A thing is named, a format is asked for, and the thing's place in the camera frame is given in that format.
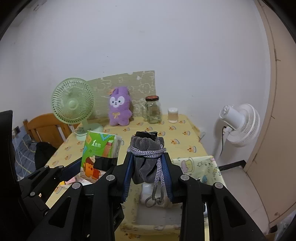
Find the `green tissue pack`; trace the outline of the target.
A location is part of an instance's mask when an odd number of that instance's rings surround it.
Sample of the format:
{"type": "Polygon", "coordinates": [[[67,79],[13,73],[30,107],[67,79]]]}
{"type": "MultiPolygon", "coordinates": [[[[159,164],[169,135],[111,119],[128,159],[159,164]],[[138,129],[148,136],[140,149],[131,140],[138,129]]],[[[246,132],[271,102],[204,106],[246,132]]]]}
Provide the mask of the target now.
{"type": "Polygon", "coordinates": [[[81,177],[95,183],[105,173],[103,167],[97,167],[99,159],[117,158],[121,142],[121,136],[88,131],[81,160],[81,177]]]}

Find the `grey drawstring pouch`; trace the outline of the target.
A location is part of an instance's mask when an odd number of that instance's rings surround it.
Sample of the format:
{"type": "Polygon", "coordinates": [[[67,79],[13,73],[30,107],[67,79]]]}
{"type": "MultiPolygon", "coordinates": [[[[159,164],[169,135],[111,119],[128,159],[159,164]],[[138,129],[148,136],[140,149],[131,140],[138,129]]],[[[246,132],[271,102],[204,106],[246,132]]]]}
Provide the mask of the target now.
{"type": "Polygon", "coordinates": [[[138,131],[131,137],[128,153],[134,156],[134,184],[153,184],[152,195],[145,201],[151,208],[155,204],[163,204],[165,178],[162,170],[162,155],[166,152],[164,139],[157,132],[138,131]],[[161,197],[155,198],[158,184],[161,184],[161,197]]]}

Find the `black garment on chair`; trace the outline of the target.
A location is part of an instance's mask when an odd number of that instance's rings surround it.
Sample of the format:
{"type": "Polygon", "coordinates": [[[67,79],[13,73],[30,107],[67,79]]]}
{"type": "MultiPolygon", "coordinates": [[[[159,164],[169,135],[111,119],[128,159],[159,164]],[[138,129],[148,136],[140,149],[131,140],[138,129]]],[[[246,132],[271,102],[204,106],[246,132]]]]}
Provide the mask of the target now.
{"type": "Polygon", "coordinates": [[[48,142],[38,142],[34,156],[36,170],[44,167],[56,150],[57,148],[48,142]]]}

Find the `blue plaid pillow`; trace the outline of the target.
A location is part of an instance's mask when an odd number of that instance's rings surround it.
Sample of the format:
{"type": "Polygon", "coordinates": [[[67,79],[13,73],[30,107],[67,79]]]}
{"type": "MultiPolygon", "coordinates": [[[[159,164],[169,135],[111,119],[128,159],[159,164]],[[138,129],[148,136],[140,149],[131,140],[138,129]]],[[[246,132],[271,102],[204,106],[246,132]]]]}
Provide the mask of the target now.
{"type": "Polygon", "coordinates": [[[15,148],[15,170],[20,181],[36,171],[35,152],[37,143],[25,134],[19,142],[13,140],[15,148]]]}

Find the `yellow cartoon storage box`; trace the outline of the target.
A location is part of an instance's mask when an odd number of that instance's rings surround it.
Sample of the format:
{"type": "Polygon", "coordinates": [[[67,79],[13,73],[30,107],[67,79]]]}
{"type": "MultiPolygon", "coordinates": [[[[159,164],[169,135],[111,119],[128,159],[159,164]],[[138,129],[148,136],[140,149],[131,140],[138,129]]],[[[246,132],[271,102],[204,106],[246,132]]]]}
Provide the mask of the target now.
{"type": "Polygon", "coordinates": [[[125,218],[119,226],[122,232],[135,235],[170,235],[179,233],[182,208],[190,212],[205,209],[203,190],[210,191],[215,183],[224,184],[213,156],[171,159],[162,155],[164,188],[158,187],[156,197],[163,191],[163,204],[149,199],[152,184],[130,184],[122,205],[125,218]]]}

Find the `purple plush bunny toy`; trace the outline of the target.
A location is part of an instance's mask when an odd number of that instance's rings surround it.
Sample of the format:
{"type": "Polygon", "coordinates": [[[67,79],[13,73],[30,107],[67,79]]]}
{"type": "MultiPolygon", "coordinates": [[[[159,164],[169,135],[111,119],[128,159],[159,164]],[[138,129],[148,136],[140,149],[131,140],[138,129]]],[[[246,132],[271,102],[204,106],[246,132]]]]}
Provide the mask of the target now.
{"type": "Polygon", "coordinates": [[[109,98],[109,124],[127,126],[132,117],[131,98],[126,86],[116,87],[109,98]]]}

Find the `wooden chair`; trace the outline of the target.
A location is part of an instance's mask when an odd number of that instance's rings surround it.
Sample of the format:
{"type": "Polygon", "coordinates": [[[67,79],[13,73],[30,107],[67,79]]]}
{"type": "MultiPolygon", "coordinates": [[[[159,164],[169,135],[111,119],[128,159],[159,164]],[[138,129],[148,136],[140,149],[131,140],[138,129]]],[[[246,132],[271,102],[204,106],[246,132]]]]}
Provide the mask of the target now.
{"type": "Polygon", "coordinates": [[[42,114],[31,121],[24,120],[23,125],[34,141],[47,142],[57,149],[73,133],[72,128],[58,120],[53,113],[42,114]]]}

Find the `beige door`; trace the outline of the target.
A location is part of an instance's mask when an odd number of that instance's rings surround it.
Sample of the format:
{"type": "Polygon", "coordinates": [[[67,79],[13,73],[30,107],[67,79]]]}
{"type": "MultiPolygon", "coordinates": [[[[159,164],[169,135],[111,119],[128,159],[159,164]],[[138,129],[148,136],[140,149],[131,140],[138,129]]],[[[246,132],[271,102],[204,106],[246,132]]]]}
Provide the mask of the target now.
{"type": "Polygon", "coordinates": [[[255,1],[267,36],[270,88],[265,117],[244,171],[272,227],[295,211],[295,41],[264,1],[255,1]]]}

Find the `glass jar with lid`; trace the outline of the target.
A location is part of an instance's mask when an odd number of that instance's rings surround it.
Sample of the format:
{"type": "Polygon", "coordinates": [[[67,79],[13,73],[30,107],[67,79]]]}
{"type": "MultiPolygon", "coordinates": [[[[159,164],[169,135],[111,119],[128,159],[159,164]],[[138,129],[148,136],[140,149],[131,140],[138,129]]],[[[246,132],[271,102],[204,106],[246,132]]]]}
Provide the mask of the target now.
{"type": "Polygon", "coordinates": [[[150,124],[160,123],[162,121],[162,111],[157,95],[147,96],[142,106],[142,117],[150,124]]]}

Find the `green desk fan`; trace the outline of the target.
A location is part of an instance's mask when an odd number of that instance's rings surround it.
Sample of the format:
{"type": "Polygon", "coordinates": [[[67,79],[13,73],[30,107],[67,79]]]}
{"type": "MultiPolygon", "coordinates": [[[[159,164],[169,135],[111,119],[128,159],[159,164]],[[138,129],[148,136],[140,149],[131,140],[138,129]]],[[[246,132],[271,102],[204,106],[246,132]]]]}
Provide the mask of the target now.
{"type": "Polygon", "coordinates": [[[99,123],[89,123],[95,104],[91,86],[81,78],[67,78],[54,89],[51,105],[55,117],[70,126],[77,125],[74,133],[77,140],[86,140],[88,131],[102,132],[99,123]]]}

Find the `yellow patterned tablecloth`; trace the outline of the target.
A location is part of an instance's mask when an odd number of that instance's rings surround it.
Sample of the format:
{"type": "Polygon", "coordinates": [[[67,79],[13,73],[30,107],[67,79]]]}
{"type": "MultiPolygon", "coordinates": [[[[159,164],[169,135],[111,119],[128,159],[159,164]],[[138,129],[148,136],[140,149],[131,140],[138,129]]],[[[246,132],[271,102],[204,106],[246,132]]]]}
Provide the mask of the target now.
{"type": "Polygon", "coordinates": [[[150,124],[135,117],[127,126],[111,126],[100,120],[101,131],[90,131],[82,140],[72,133],[48,161],[63,167],[77,161],[74,172],[83,187],[92,187],[106,178],[99,157],[117,156],[114,175],[123,178],[119,205],[124,219],[115,233],[117,240],[177,240],[183,204],[173,193],[168,165],[178,175],[214,182],[215,160],[200,143],[196,129],[181,115],[176,123],[163,117],[150,124]]]}

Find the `cotton swab container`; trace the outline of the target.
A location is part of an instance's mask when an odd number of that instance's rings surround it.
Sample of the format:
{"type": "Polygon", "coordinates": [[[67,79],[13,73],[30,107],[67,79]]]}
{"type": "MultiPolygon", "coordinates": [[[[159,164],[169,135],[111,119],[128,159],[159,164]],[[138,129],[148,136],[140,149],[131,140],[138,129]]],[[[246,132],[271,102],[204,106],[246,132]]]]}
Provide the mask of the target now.
{"type": "Polygon", "coordinates": [[[168,121],[170,123],[178,122],[178,109],[177,108],[168,108],[168,121]]]}

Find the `beige cartoon board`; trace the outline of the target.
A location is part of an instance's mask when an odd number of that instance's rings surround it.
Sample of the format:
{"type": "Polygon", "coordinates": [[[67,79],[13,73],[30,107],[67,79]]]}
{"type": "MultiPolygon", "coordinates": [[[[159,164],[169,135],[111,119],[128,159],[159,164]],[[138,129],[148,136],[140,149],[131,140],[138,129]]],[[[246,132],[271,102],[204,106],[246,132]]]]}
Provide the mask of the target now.
{"type": "Polygon", "coordinates": [[[126,86],[131,97],[131,111],[133,116],[141,116],[145,98],[156,95],[155,72],[138,71],[123,73],[89,80],[92,87],[95,104],[90,120],[108,117],[109,96],[116,87],[126,86]]]}

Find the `white standing fan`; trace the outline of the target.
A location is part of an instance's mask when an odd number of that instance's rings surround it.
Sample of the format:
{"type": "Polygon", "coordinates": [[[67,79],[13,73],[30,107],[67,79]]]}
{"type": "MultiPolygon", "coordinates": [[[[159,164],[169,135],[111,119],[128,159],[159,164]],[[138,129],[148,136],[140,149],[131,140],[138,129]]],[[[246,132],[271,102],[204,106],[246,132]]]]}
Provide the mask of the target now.
{"type": "Polygon", "coordinates": [[[223,153],[226,142],[234,147],[245,147],[259,132],[260,116],[251,104],[244,103],[238,107],[226,105],[221,109],[219,118],[225,126],[222,127],[221,139],[214,155],[215,160],[218,160],[223,153]]]}

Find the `wall power socket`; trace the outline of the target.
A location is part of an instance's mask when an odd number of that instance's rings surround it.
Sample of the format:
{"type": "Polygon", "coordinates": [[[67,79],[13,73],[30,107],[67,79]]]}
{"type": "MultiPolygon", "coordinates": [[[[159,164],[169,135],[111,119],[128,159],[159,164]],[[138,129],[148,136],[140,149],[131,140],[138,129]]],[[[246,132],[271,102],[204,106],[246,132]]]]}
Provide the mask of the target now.
{"type": "Polygon", "coordinates": [[[19,127],[19,126],[16,126],[16,127],[14,128],[14,135],[17,136],[20,132],[21,132],[20,127],[19,127]]]}

